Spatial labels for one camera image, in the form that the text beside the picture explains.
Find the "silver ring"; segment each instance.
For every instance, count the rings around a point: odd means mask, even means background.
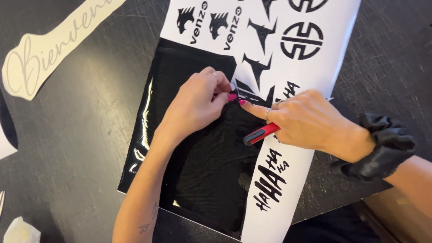
[[[266,120],[269,120],[269,111],[273,110],[272,108],[267,108]]]
[[[215,73],[209,73],[209,74],[213,74],[215,76],[216,80],[217,80],[217,75]]]
[[[276,110],[279,110],[279,104],[282,103],[282,102],[286,102],[286,101],[285,100],[278,101],[277,104],[276,104]]]

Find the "satin scrunchie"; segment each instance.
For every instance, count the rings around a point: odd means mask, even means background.
[[[383,179],[394,173],[416,151],[414,137],[406,134],[405,126],[396,119],[364,113],[360,116],[360,126],[370,132],[376,144],[374,150],[356,163],[344,160],[331,163],[330,171],[333,174],[362,182]]]

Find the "pink nail polish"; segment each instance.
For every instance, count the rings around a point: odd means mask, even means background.
[[[233,101],[233,100],[235,100],[237,98],[237,95],[236,94],[229,94],[228,95],[228,101]]]

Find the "hand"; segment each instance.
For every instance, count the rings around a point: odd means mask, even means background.
[[[229,97],[230,100],[236,98],[235,94],[228,94],[230,91],[231,86],[223,72],[206,67],[200,73],[194,73],[180,87],[156,131],[169,137],[173,146],[177,146],[187,136],[220,117]]]
[[[249,102],[242,107],[266,118],[266,107]],[[281,143],[320,150],[349,162],[360,160],[375,146],[366,129],[343,117],[318,90],[307,90],[274,103],[272,109],[268,122],[281,128],[275,133]]]

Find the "circular logo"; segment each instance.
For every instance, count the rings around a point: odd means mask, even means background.
[[[282,52],[289,58],[294,59],[295,52],[297,49],[300,50],[299,60],[304,60],[313,57],[323,45],[322,41],[317,40],[311,40],[309,39],[309,36],[311,34],[311,31],[314,30],[318,34],[318,38],[320,40],[324,39],[323,32],[321,31],[320,27],[314,23],[309,23],[308,29],[306,32],[302,32],[303,26],[305,25],[305,22],[298,22],[290,27],[288,27],[282,36],[282,41],[280,42],[280,47],[282,49]],[[297,35],[296,37],[288,37],[287,34],[294,28],[298,27]],[[294,46],[292,47],[291,51],[288,51],[285,47],[285,43],[287,42],[293,42]],[[305,54],[306,47],[315,47],[314,50],[308,54]]]
[[[297,12],[301,12],[303,5],[305,2],[308,2],[308,6],[306,8],[306,13],[314,12],[315,10],[320,9],[328,0],[288,0],[289,4],[291,5],[292,9],[294,9]]]

